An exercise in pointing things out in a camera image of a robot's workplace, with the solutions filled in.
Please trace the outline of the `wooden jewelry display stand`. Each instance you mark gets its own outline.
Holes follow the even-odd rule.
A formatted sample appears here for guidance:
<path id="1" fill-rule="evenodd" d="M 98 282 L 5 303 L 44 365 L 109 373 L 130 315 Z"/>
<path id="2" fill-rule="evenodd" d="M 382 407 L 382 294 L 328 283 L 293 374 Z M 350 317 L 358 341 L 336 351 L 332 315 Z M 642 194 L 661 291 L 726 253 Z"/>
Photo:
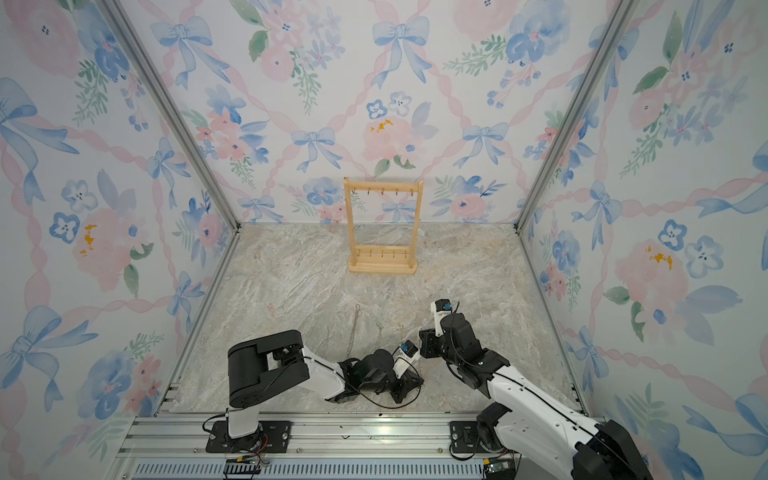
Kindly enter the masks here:
<path id="1" fill-rule="evenodd" d="M 425 183 L 343 180 L 348 271 L 358 274 L 412 275 L 418 269 L 416 247 Z M 377 197 L 376 223 L 355 224 L 354 207 Z"/>

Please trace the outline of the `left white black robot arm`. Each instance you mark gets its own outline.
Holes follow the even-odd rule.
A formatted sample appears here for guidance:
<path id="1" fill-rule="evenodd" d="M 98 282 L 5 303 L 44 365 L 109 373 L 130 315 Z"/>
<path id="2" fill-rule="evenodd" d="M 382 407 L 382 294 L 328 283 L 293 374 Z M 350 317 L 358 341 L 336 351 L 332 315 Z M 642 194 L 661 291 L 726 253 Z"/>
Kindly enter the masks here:
<path id="1" fill-rule="evenodd" d="M 419 395 L 424 385 L 415 367 L 419 358 L 418 347 L 407 341 L 394 352 L 377 349 L 361 359 L 330 362 L 306 347 L 297 330 L 240 342 L 227 352 L 227 442 L 247 440 L 248 450 L 262 446 L 259 406 L 294 387 L 333 404 L 362 397 L 382 407 L 374 397 L 385 394 L 394 402 L 392 410 L 402 408 L 408 395 Z"/>

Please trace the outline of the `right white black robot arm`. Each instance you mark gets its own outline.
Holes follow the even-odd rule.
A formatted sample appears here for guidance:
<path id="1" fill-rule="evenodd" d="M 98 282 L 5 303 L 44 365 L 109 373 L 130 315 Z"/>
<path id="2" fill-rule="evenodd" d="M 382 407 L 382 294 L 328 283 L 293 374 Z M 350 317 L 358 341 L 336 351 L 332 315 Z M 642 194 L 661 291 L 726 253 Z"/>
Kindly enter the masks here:
<path id="1" fill-rule="evenodd" d="M 491 404 L 476 417 L 491 450 L 512 450 L 557 479 L 650 479 L 629 432 L 557 401 L 509 360 L 481 345 L 462 313 L 435 304 L 434 326 L 419 332 L 421 354 L 440 358 Z"/>

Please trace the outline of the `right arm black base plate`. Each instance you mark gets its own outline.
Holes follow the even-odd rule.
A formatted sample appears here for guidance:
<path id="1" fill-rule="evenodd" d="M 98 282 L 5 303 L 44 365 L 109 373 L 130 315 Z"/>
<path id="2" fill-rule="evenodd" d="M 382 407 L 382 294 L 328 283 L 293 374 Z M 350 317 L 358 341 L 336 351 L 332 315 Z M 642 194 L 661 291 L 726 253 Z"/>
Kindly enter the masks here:
<path id="1" fill-rule="evenodd" d="M 454 454 L 491 454 L 498 450 L 490 450 L 481 440 L 476 421 L 452 421 L 449 423 L 450 450 Z"/>

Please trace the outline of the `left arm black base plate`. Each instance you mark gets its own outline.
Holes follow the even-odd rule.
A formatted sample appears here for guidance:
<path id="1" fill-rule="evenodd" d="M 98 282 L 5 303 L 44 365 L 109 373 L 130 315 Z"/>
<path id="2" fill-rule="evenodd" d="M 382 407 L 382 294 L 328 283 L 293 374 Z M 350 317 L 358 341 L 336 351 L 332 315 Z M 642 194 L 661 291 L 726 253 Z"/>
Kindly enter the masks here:
<path id="1" fill-rule="evenodd" d="M 234 438 L 227 422 L 219 420 L 209 428 L 206 453 L 277 453 L 287 452 L 293 424 L 289 421 L 261 422 L 254 433 Z"/>

